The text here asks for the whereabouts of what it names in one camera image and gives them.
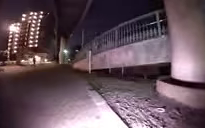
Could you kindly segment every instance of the metal railing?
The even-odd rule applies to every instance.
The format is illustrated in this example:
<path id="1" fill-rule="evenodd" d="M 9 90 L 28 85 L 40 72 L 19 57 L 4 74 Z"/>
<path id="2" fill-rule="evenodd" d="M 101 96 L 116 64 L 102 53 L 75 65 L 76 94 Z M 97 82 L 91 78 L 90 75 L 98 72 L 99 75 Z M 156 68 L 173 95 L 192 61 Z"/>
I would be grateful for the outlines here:
<path id="1" fill-rule="evenodd" d="M 158 38 L 167 34 L 167 20 L 163 10 L 154 11 L 104 32 L 87 43 L 76 55 L 75 61 L 87 57 L 88 51 L 98 54 L 120 46 Z"/>

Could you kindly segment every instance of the asphalt road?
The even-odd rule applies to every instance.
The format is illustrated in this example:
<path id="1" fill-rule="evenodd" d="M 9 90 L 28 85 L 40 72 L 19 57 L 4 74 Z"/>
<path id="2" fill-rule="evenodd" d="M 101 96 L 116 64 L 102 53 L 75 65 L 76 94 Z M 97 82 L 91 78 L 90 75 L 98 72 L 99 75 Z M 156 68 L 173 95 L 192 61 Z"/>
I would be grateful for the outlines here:
<path id="1" fill-rule="evenodd" d="M 125 128 L 90 91 L 64 65 L 0 74 L 0 128 Z"/>

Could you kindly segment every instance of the guardrail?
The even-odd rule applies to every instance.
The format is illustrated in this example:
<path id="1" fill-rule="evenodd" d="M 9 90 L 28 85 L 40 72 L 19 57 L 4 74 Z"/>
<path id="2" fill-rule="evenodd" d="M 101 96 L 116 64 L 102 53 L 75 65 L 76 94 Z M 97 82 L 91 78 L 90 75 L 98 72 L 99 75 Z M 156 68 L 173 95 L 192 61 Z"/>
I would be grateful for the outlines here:
<path id="1" fill-rule="evenodd" d="M 163 10 L 154 11 L 104 32 L 87 43 L 76 55 L 75 61 L 85 59 L 88 51 L 92 55 L 143 40 L 162 37 L 167 34 L 167 20 Z"/>

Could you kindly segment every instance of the building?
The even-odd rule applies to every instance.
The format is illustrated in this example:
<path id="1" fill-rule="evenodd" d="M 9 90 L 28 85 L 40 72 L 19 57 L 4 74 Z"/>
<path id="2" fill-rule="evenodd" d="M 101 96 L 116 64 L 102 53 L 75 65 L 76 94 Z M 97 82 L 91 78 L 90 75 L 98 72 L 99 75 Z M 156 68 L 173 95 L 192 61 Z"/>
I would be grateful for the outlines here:
<path id="1" fill-rule="evenodd" d="M 21 23 L 11 24 L 9 27 L 7 59 L 13 60 L 17 54 Z"/>
<path id="2" fill-rule="evenodd" d="M 24 54 L 35 51 L 38 48 L 43 11 L 22 14 L 19 23 L 10 25 L 8 41 L 8 59 L 20 61 Z"/>

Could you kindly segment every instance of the ground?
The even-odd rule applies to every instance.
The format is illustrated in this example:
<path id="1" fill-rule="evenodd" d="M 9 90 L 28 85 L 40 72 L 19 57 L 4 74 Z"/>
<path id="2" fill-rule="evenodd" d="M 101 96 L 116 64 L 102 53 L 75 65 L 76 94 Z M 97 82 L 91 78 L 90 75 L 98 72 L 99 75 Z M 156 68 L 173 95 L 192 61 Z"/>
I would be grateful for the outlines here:
<path id="1" fill-rule="evenodd" d="M 0 128 L 205 128 L 205 110 L 158 95 L 155 80 L 67 65 L 0 69 Z"/>
<path id="2" fill-rule="evenodd" d="M 85 77 L 131 128 L 205 128 L 205 110 L 158 95 L 156 80 L 129 81 L 98 74 Z"/>
<path id="3" fill-rule="evenodd" d="M 0 128 L 127 128 L 71 67 L 2 67 Z"/>

